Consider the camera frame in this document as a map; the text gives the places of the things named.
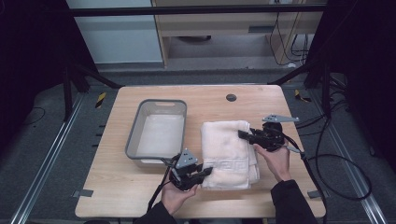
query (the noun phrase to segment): black cable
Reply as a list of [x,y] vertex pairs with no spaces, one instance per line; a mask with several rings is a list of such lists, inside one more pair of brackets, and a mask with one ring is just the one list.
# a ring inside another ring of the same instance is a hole
[[314,117],[314,118],[312,118],[312,119],[307,119],[307,120],[305,120],[305,121],[300,121],[298,124],[296,124],[296,126],[298,126],[298,125],[303,125],[303,124],[307,123],[308,121],[311,121],[311,120],[317,119],[317,118],[323,118],[323,115],[319,115],[319,116],[316,116],[316,117]]
[[285,44],[284,44],[284,42],[283,42],[283,38],[282,38],[282,35],[281,35],[281,33],[280,33],[280,29],[279,29],[279,12],[276,13],[276,21],[275,21],[274,29],[273,29],[273,31],[272,31],[271,34],[270,34],[270,49],[271,49],[271,51],[273,52],[274,56],[275,56],[275,52],[274,52],[274,49],[273,49],[273,47],[272,47],[272,36],[273,36],[273,34],[274,34],[274,31],[275,31],[276,27],[277,27],[277,32],[278,32],[278,34],[279,34],[280,42],[282,43],[283,53],[285,54],[286,58],[290,61],[290,62],[288,62],[288,63],[279,63],[279,62],[276,60],[276,58],[275,58],[276,64],[277,64],[277,65],[287,65],[287,64],[289,64],[289,63],[296,63],[296,62],[298,62],[298,60],[293,60],[293,59],[291,59],[291,58],[288,56],[288,53],[286,52]]
[[335,77],[330,76],[330,80],[331,80],[335,85],[337,85],[340,89],[345,90],[346,87],[347,87],[346,84],[342,83],[340,80],[338,80],[338,79],[335,78]]
[[297,36],[298,35],[295,35],[294,38],[293,38],[293,42],[291,42],[290,51],[291,51],[292,55],[294,55],[296,57],[301,57],[301,56],[303,56],[305,53],[307,53],[309,51],[309,49],[307,49],[307,45],[306,45],[307,35],[305,35],[305,42],[304,42],[303,49],[294,49],[294,45],[295,45],[295,42],[297,40]]
[[169,174],[169,170],[172,168],[173,163],[175,161],[178,160],[178,158],[180,158],[180,154],[177,154],[176,156],[174,156],[170,163],[166,162],[165,159],[161,159],[161,161],[163,161],[165,163],[165,165],[167,166],[165,174],[163,175],[163,180],[161,181],[161,184],[157,187],[157,189],[155,190],[154,194],[152,195],[150,201],[148,202],[148,211],[151,210],[152,205],[154,204],[155,199],[157,198],[158,194],[161,192],[161,190],[163,189],[163,186],[165,186],[166,184],[168,184],[169,182],[165,183],[166,177],[168,177]]
[[46,110],[45,110],[43,107],[35,106],[35,107],[33,107],[33,109],[41,109],[41,110],[43,111],[43,114],[41,115],[40,118],[38,118],[38,119],[36,119],[36,120],[34,120],[34,121],[31,121],[31,122],[28,122],[28,123],[23,123],[22,125],[31,125],[31,124],[37,123],[37,122],[39,122],[41,119],[43,119],[44,116],[46,115]]
[[330,94],[330,97],[332,97],[332,96],[334,96],[335,94],[342,94],[342,95],[346,95],[346,92],[345,91],[334,91],[334,92],[332,92],[331,94]]
[[304,51],[303,51],[303,58],[302,58],[303,62],[302,62],[302,64],[305,64],[306,58],[308,57],[308,52],[309,52],[309,49],[308,49],[308,35],[305,35]]
[[338,107],[338,108],[335,108],[336,106],[338,106],[338,105],[340,105],[340,104],[347,104],[347,101],[346,101],[346,100],[341,100],[340,102],[338,102],[337,105],[334,105],[334,106],[332,107],[332,112],[335,112],[335,111],[337,111],[337,110],[343,108],[342,106],[340,106],[340,107]]
[[296,129],[306,128],[306,127],[308,127],[308,126],[310,126],[310,125],[312,125],[312,124],[314,124],[314,123],[320,121],[323,117],[324,117],[324,115],[321,115],[321,116],[319,116],[317,119],[314,119],[313,121],[311,121],[311,122],[309,122],[309,123],[307,123],[307,124],[305,124],[305,125],[303,125],[303,126],[298,126],[298,127],[296,127]]
[[302,133],[302,134],[299,134],[299,136],[300,136],[300,137],[304,137],[304,136],[314,135],[314,134],[318,134],[318,133],[321,133],[321,132],[316,132],[316,133]]
[[340,87],[339,85],[337,85],[336,83],[330,82],[330,87],[334,87],[335,89],[338,89],[340,91],[345,91],[346,88]]
[[[353,162],[353,161],[351,161],[351,160],[349,160],[349,159],[347,159],[347,158],[344,158],[344,157],[342,157],[342,156],[333,155],[333,154],[322,154],[322,155],[319,155],[319,154],[318,154],[318,150],[319,150],[319,147],[320,147],[320,142],[321,142],[322,136],[323,136],[323,134],[324,134],[325,127],[328,125],[328,123],[330,123],[330,119],[326,119],[325,125],[323,125],[322,132],[320,133],[320,136],[319,136],[319,138],[318,138],[318,144],[317,144],[317,148],[316,148],[315,157],[310,158],[310,159],[307,159],[307,160],[310,161],[310,160],[312,160],[312,159],[315,159],[315,165],[316,165],[316,169],[317,169],[317,173],[318,173],[318,177],[320,178],[320,181],[321,181],[329,190],[331,190],[333,193],[337,194],[338,196],[340,196],[340,197],[342,197],[342,198],[349,199],[349,200],[351,200],[351,201],[361,201],[361,200],[363,200],[363,199],[366,199],[368,196],[370,196],[370,194],[371,194],[371,192],[372,192],[372,184],[371,184],[370,178],[363,172],[363,170],[359,167],[358,164],[356,164],[355,162]],[[365,181],[366,181],[366,183],[367,183],[367,185],[368,185],[368,187],[369,187],[369,189],[367,190],[367,193],[366,193],[365,195],[361,196],[361,197],[350,197],[350,196],[347,196],[347,195],[345,195],[345,194],[343,194],[343,193],[340,193],[339,191],[337,191],[337,190],[333,189],[332,187],[330,187],[330,185],[324,180],[324,178],[323,178],[323,176],[321,175],[321,172],[320,172],[320,170],[319,170],[319,167],[318,167],[318,158],[319,158],[319,157],[336,157],[336,158],[340,158],[340,159],[342,159],[342,160],[345,160],[345,161],[348,161],[348,162],[352,163],[355,167],[357,167],[357,168],[359,169],[359,171],[361,172],[361,174],[364,176],[364,179],[365,179]]]

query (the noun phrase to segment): hand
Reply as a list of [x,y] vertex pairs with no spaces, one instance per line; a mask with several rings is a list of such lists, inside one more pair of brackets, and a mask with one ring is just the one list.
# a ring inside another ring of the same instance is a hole
[[175,187],[172,182],[163,186],[161,201],[168,213],[172,216],[187,199],[195,195],[197,188],[198,185],[194,185],[189,191],[183,191]]
[[281,147],[276,151],[269,152],[257,144],[253,144],[253,148],[265,158],[268,168],[274,174],[277,182],[291,179],[289,172],[290,151],[288,149]]

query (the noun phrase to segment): table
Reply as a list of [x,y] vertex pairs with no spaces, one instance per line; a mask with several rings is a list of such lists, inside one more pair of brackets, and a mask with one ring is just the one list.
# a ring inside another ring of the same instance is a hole
[[[230,93],[236,95],[236,101],[226,100],[226,95]],[[136,110],[146,99],[179,99],[186,102],[184,147],[199,159],[199,163],[202,163],[200,129],[203,122],[243,119],[252,128],[259,129],[262,118],[270,114],[290,116],[283,91],[275,85],[123,87],[113,105],[84,185],[84,189],[93,190],[93,195],[79,198],[76,208],[78,217],[140,217],[146,213],[165,167],[140,168],[124,151]],[[294,123],[282,125],[284,133],[303,148]],[[258,159],[261,180],[251,189],[198,189],[196,195],[175,213],[175,217],[274,217],[270,189],[276,180],[264,158]],[[323,217],[325,208],[321,199],[309,199],[307,196],[307,192],[316,190],[316,187],[296,153],[290,155],[290,172],[314,215]]]

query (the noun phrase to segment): black clamp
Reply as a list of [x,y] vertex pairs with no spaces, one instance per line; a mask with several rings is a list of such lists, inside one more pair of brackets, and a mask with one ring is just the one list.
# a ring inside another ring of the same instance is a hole
[[258,144],[268,151],[275,151],[285,144],[280,123],[266,122],[262,125],[262,130],[251,128],[250,131],[252,134],[238,130],[238,137],[248,140],[251,145]]
[[189,190],[196,184],[202,184],[205,177],[212,173],[213,167],[203,170],[203,165],[197,165],[196,162],[198,159],[188,149],[184,149],[171,168],[169,180],[181,190]]

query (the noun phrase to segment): wire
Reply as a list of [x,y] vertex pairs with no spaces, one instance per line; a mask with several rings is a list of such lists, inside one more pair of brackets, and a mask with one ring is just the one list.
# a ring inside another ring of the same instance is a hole
[[36,119],[36,120],[34,120],[34,121],[31,121],[31,122],[28,122],[28,123],[23,123],[22,125],[31,125],[31,124],[37,123],[37,122],[39,122],[41,119],[43,119],[44,116],[46,115],[46,110],[45,110],[43,107],[35,106],[35,107],[33,107],[33,109],[41,109],[41,110],[43,111],[43,114],[41,115],[40,118],[38,118],[38,119]]
[[170,163],[166,163],[166,162],[165,162],[165,159],[162,159],[162,161],[165,162],[165,164],[167,165],[167,168],[166,168],[165,174],[163,175],[163,181],[161,181],[161,184],[157,187],[157,189],[155,190],[154,194],[152,195],[150,201],[148,202],[148,211],[151,210],[151,207],[152,207],[152,205],[154,204],[154,201],[155,201],[155,199],[157,198],[158,194],[159,194],[160,191],[163,189],[163,186],[165,186],[166,184],[168,184],[169,182],[171,182],[171,181],[169,181],[169,182],[166,182],[166,183],[165,183],[166,177],[168,177],[168,174],[169,174],[169,170],[170,170],[170,169],[172,168],[172,166],[173,166],[173,165],[171,166],[171,165],[168,165],[168,164],[174,164],[174,162],[177,161],[178,158],[180,158],[180,154],[177,154],[176,156],[174,156],[174,157],[171,159]]
[[345,96],[346,92],[345,91],[334,91],[330,94],[330,97],[334,96],[335,94],[343,94]]
[[312,119],[308,119],[308,120],[305,120],[305,121],[301,121],[301,122],[298,123],[297,125],[302,125],[302,124],[304,124],[304,123],[307,123],[307,122],[310,121],[310,120],[317,119],[317,118],[321,118],[321,117],[323,117],[323,115],[319,115],[319,116],[316,116],[316,117],[314,117],[314,118],[312,118]]
[[165,185],[169,184],[170,182],[172,182],[172,180],[169,180],[168,182],[163,183],[163,185],[165,186]]
[[[333,155],[333,154],[321,154],[321,155],[318,154],[318,150],[319,150],[319,147],[320,147],[320,142],[321,142],[321,140],[322,140],[322,136],[323,136],[323,134],[324,134],[324,130],[325,130],[326,127],[330,124],[330,121],[331,121],[331,119],[326,119],[325,125],[323,125],[323,129],[322,129],[322,131],[321,131],[321,133],[320,133],[320,136],[319,136],[319,138],[318,138],[318,144],[317,144],[317,148],[316,148],[315,157],[312,157],[312,158],[310,158],[310,159],[308,159],[308,160],[309,160],[309,161],[310,161],[310,160],[313,160],[313,159],[315,160],[315,165],[316,165],[316,169],[317,169],[317,173],[318,173],[318,177],[320,178],[320,181],[321,181],[329,190],[331,190],[333,193],[335,193],[336,195],[338,195],[338,196],[340,196],[340,197],[342,197],[342,198],[349,199],[349,200],[351,200],[351,201],[361,201],[361,200],[364,200],[364,199],[366,199],[368,196],[370,196],[373,187],[372,187],[372,183],[371,183],[371,181],[370,181],[370,178],[363,172],[363,170],[359,167],[359,165],[356,164],[355,162],[353,162],[353,161],[351,161],[351,160],[345,158],[345,157],[342,157],[342,156]],[[365,179],[365,181],[366,181],[366,183],[367,183],[367,186],[369,187],[368,190],[367,190],[367,193],[364,194],[364,195],[361,196],[361,197],[350,197],[350,196],[348,196],[348,195],[345,195],[344,193],[341,193],[341,192],[339,192],[339,191],[333,189],[333,188],[324,180],[323,176],[321,175],[321,172],[320,172],[319,166],[318,166],[318,158],[320,158],[320,157],[335,157],[335,158],[339,158],[339,159],[342,159],[342,160],[344,160],[344,161],[347,161],[347,162],[350,162],[351,164],[353,164],[356,168],[359,169],[359,171],[361,172],[361,174],[364,176],[364,179]]]
[[299,134],[300,137],[304,137],[304,136],[309,136],[309,135],[314,135],[314,134],[318,134],[321,132],[316,132],[316,133],[303,133],[303,134]]
[[342,81],[340,81],[340,80],[338,80],[337,78],[332,77],[332,76],[330,76],[330,79],[331,79],[331,81],[332,81],[335,85],[339,86],[340,89],[343,89],[343,90],[346,89],[347,86],[346,86],[346,84],[343,83]]
[[317,117],[316,119],[314,119],[313,121],[311,121],[311,122],[309,122],[309,123],[307,123],[307,124],[305,124],[305,125],[303,125],[303,126],[296,127],[296,129],[302,129],[302,128],[308,127],[308,126],[310,126],[310,125],[312,125],[312,124],[314,124],[314,123],[320,121],[323,117],[324,117],[324,115],[318,116],[318,117]]
[[279,12],[276,13],[276,21],[275,21],[274,29],[273,29],[273,31],[272,31],[271,34],[270,34],[270,48],[271,48],[271,51],[272,51],[273,54],[275,55],[274,49],[273,49],[273,47],[272,47],[272,36],[273,36],[273,34],[274,34],[274,31],[275,31],[276,27],[277,27],[277,32],[278,32],[278,34],[279,34],[280,42],[282,43],[283,53],[285,54],[286,58],[290,61],[290,62],[288,62],[288,63],[279,63],[279,62],[275,59],[276,64],[277,64],[277,65],[287,65],[287,64],[289,64],[289,63],[296,63],[296,62],[299,62],[299,60],[293,60],[293,59],[291,59],[291,58],[288,56],[288,53],[286,52],[286,47],[285,47],[285,44],[284,44],[284,42],[283,42],[283,38],[282,38],[282,35],[281,35],[281,33],[280,33],[280,29],[279,29]]
[[290,51],[291,51],[292,55],[294,55],[296,57],[300,57],[300,60],[299,60],[300,64],[303,65],[303,64],[305,64],[305,61],[306,61],[306,58],[307,58],[308,52],[309,52],[309,49],[308,49],[309,38],[308,38],[308,35],[304,35],[304,46],[303,46],[303,49],[294,49],[293,47],[294,47],[295,42],[297,40],[297,36],[298,35],[295,35],[294,38],[293,38],[293,42],[291,43]]

